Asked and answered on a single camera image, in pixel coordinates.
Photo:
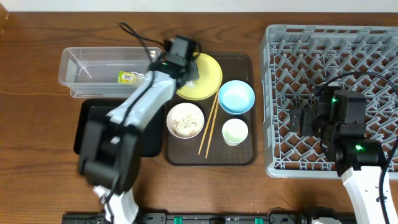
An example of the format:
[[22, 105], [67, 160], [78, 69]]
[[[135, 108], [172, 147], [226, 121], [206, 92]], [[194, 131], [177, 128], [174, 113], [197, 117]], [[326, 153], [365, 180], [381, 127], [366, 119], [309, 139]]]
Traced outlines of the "white cup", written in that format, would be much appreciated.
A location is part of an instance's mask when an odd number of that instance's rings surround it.
[[233, 118], [224, 123], [221, 132], [227, 145], [237, 146], [247, 138], [249, 130], [243, 120]]

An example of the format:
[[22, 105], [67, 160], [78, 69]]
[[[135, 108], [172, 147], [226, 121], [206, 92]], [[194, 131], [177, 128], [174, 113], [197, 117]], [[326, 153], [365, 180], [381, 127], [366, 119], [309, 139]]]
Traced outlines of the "white tissue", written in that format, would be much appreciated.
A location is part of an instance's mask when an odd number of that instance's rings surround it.
[[186, 82], [185, 87], [187, 88], [195, 88], [196, 84], [193, 80]]

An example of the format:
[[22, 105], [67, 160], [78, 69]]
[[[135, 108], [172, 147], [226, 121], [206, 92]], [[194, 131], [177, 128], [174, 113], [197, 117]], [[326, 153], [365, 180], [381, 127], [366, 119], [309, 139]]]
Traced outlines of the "green snack wrapper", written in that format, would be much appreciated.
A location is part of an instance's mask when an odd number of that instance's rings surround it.
[[132, 85], [138, 85], [146, 79], [146, 75], [139, 72], [126, 72], [120, 71], [118, 75], [118, 83], [127, 83]]

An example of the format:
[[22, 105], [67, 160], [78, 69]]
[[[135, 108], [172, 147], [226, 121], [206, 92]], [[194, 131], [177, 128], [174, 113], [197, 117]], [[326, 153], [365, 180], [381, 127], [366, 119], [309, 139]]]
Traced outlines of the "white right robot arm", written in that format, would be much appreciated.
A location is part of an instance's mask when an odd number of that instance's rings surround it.
[[397, 223], [382, 144], [367, 139], [365, 96], [338, 86], [318, 89], [314, 108], [290, 111], [290, 128], [316, 137], [326, 158], [335, 163], [348, 192], [357, 223]]

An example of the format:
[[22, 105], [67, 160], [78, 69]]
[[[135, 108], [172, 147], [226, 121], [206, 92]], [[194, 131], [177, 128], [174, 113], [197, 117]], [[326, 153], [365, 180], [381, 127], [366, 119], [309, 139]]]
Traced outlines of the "rice and nut leftovers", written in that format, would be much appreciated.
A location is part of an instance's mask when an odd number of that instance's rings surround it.
[[182, 119], [173, 120], [172, 124], [175, 134], [184, 138], [194, 136], [201, 128], [201, 121], [191, 114]]

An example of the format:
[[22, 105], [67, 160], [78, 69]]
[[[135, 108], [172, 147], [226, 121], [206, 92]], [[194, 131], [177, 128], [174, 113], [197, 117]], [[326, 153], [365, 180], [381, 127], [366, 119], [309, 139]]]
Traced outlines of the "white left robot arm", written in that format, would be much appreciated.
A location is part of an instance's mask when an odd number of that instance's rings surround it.
[[140, 135], [175, 92], [198, 75], [200, 53], [167, 53], [149, 65], [132, 95], [106, 115], [88, 119], [80, 143], [79, 173], [93, 185], [109, 223], [133, 223], [138, 206], [132, 194], [142, 152]]

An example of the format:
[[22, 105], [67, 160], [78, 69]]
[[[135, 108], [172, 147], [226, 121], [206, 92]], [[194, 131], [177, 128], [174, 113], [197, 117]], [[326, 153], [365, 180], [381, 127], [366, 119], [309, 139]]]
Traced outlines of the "white bowl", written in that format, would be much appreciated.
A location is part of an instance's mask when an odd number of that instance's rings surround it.
[[169, 132], [180, 139], [196, 136], [204, 127], [204, 114], [193, 103], [179, 103], [167, 114], [166, 125]]

